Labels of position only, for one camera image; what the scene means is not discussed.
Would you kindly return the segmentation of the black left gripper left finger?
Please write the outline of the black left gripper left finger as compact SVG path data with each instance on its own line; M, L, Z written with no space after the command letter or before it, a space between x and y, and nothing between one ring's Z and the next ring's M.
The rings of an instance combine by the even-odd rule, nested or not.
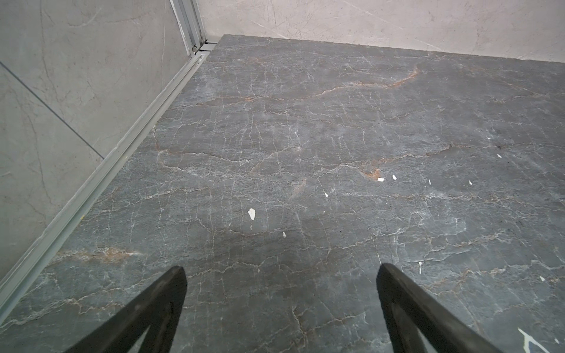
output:
M169 352L187 292L181 266L173 266L116 315L67 349L68 352L128 352L143 336L140 352Z

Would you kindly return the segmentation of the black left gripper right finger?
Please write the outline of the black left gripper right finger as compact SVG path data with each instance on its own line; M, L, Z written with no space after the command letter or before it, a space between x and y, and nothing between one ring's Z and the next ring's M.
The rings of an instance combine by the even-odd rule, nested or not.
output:
M383 263L376 288L395 352L499 352L391 263Z

